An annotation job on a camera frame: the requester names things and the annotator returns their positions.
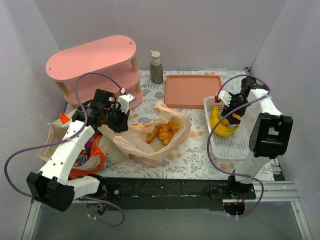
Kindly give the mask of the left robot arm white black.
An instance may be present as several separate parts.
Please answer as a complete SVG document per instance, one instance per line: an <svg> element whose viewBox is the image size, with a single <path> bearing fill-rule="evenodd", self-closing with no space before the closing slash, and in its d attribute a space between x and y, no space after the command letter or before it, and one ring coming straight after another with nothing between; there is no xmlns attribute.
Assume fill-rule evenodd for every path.
<svg viewBox="0 0 320 240"><path fill-rule="evenodd" d="M70 180L69 175L99 127L106 125L116 133L128 130L129 108L135 101L135 96L129 93L116 97L112 92L96 90L89 106L80 105L76 109L66 134L46 164L38 173L28 175L26 182L32 197L60 212L67 210L73 200L86 195L95 200L103 199L106 187L93 172L81 173L75 180Z"/></svg>

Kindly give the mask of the orange fruit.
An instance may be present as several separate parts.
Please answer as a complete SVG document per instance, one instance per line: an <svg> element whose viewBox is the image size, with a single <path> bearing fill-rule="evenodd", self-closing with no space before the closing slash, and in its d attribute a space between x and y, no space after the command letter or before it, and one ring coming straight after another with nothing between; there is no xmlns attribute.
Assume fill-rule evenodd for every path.
<svg viewBox="0 0 320 240"><path fill-rule="evenodd" d="M231 116L232 116L233 118L235 118L235 119L238 119L238 120L241 120L241 119L242 119L242 117L239 116L239 115L236 114L236 113L233 113Z"/></svg>

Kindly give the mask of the beige canvas tote bag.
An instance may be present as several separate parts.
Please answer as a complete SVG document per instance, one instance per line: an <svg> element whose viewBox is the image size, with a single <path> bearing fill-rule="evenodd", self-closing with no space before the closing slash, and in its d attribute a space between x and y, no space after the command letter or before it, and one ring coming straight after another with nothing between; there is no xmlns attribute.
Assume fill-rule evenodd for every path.
<svg viewBox="0 0 320 240"><path fill-rule="evenodd" d="M63 114L54 122L49 123L49 132L46 144L56 143L62 140L69 128L72 115L75 113L72 110L68 114ZM102 134L98 142L97 150L89 156L88 160L82 165L74 165L71 170L71 178L76 179L80 175L96 174L103 168L109 167L111 162L122 162L129 158L124 154L114 143L113 138L115 133L106 125L98 128Z"/></svg>

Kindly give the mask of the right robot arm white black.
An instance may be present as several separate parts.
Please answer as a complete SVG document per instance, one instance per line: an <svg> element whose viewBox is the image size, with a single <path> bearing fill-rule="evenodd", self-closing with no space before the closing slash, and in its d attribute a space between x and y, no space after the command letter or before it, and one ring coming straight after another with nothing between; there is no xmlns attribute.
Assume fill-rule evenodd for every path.
<svg viewBox="0 0 320 240"><path fill-rule="evenodd" d="M266 83L243 74L240 93L220 89L215 97L217 102L224 103L222 117L231 125L241 122L247 107L252 107L257 117L248 141L249 152L227 180L226 192L232 199L248 194L261 168L270 160L284 155L288 148L293 118L276 108L270 92Z"/></svg>

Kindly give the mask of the orange plastic grocery bag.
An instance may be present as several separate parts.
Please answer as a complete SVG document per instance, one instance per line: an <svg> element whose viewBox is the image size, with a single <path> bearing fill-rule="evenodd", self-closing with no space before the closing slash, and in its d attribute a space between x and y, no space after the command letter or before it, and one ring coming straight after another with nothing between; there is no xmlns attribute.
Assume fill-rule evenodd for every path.
<svg viewBox="0 0 320 240"><path fill-rule="evenodd" d="M114 132L113 142L126 155L149 167L159 167L173 150L182 144L191 131L191 118L176 109L168 108L163 101L157 102L153 111L159 116L146 124L129 124L128 130L122 133ZM150 143L146 143L147 134L155 126L167 124L170 120L180 123L179 131L173 136L168 145L164 145L158 136Z"/></svg>

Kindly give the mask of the croissant bread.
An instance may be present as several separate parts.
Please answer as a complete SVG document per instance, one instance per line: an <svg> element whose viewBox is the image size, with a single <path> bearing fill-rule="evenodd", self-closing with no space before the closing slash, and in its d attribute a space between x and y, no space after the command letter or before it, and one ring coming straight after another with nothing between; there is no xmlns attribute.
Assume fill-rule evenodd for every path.
<svg viewBox="0 0 320 240"><path fill-rule="evenodd" d="M159 133L157 138L167 146L172 140L173 136L180 130L181 125L176 120L170 120L168 123L159 125Z"/></svg>

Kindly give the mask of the yellow banana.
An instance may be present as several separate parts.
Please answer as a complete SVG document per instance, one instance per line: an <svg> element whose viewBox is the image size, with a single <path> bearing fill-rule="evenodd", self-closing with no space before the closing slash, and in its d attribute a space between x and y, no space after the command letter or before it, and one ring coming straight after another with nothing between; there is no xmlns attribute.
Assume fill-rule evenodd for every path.
<svg viewBox="0 0 320 240"><path fill-rule="evenodd" d="M219 114L219 108L217 106L214 106L211 112L211 116L209 117L210 127L213 129L216 124L221 120L221 116ZM214 129L214 133L217 134L220 137L229 137L232 135L237 129L238 125L235 125L233 127L228 127L230 124L227 119L222 120L217 127Z"/></svg>

